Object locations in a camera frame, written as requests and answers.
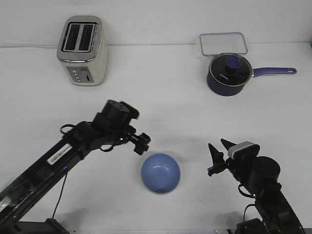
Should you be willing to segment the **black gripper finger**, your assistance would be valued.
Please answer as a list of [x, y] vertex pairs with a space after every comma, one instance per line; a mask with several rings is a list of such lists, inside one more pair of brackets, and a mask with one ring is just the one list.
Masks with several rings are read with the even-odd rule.
[[212, 162], [213, 162], [213, 166], [212, 168], [216, 169], [220, 169], [223, 165], [223, 153], [218, 151], [212, 144], [208, 144], [210, 153], [211, 153], [211, 157], [212, 157]]
[[220, 141], [221, 141], [222, 145], [225, 147], [225, 149], [228, 151], [229, 154], [234, 153], [235, 143], [232, 143], [232, 142], [225, 140], [223, 138]]

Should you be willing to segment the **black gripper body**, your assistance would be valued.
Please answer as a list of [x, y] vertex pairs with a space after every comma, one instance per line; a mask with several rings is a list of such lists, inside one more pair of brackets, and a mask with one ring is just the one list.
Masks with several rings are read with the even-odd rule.
[[231, 159], [228, 158], [227, 160], [223, 159], [223, 165], [220, 169], [216, 168], [208, 168], [208, 176], [212, 176], [214, 174], [218, 174], [223, 172], [224, 170], [228, 169], [233, 177], [240, 182], [241, 184], [247, 184], [250, 178], [251, 173], [251, 164], [254, 157], [242, 157], [239, 159]]
[[145, 133], [136, 135], [128, 114], [129, 110], [115, 100], [108, 100], [102, 111], [96, 114], [92, 126], [100, 132], [98, 148], [101, 151], [109, 152], [129, 141], [135, 145], [134, 152], [139, 155], [148, 150], [151, 138]]

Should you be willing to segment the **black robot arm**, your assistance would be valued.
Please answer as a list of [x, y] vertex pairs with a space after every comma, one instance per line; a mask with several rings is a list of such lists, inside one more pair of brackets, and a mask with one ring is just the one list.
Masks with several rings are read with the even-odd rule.
[[142, 155], [148, 150], [150, 137], [130, 125], [139, 111], [121, 101], [108, 100], [93, 121], [72, 125], [62, 139], [0, 192], [0, 232], [2, 234], [66, 234], [68, 231], [54, 218], [45, 222], [20, 219], [46, 195], [67, 173], [93, 150], [107, 145], [132, 142], [134, 152]]
[[228, 159], [212, 144], [208, 145], [211, 153], [212, 167], [208, 176], [229, 170], [239, 182], [238, 188], [246, 192], [240, 194], [254, 199], [254, 206], [260, 218], [243, 220], [236, 226], [236, 234], [303, 234], [305, 230], [289, 202], [281, 192], [278, 182], [280, 166], [272, 158], [259, 156], [260, 146], [245, 141], [234, 144], [225, 139], [220, 140], [228, 152]]

